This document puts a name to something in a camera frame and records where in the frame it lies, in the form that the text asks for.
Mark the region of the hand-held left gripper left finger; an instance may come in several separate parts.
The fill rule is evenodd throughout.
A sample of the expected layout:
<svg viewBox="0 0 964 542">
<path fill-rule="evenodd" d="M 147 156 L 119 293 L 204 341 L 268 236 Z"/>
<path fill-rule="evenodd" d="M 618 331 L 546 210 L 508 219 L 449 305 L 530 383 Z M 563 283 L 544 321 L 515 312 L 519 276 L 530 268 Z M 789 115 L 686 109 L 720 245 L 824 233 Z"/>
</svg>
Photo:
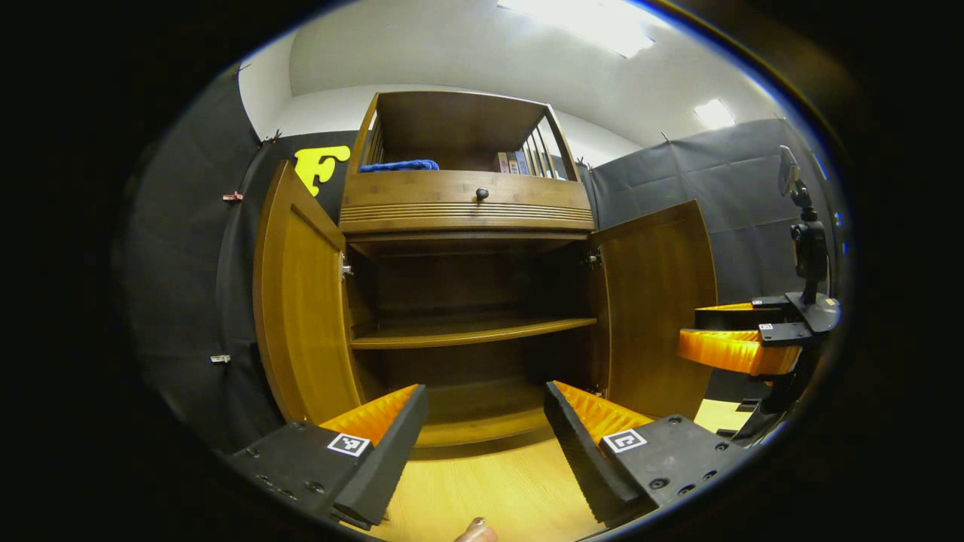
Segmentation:
<svg viewBox="0 0 964 542">
<path fill-rule="evenodd" d="M 314 520 L 381 524 L 429 414 L 423 384 L 323 423 L 289 422 L 228 454 L 227 465 Z"/>
</svg>

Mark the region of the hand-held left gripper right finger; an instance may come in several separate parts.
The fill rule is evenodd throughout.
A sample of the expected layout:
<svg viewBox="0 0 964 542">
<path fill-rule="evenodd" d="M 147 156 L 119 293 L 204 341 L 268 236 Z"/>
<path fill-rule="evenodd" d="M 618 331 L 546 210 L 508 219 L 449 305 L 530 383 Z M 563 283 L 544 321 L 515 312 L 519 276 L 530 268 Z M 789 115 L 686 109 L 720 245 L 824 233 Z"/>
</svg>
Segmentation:
<svg viewBox="0 0 964 542">
<path fill-rule="evenodd" d="M 607 528 L 684 500 L 749 456 L 685 416 L 651 418 L 557 380 L 545 383 L 544 411 L 593 517 Z"/>
</svg>

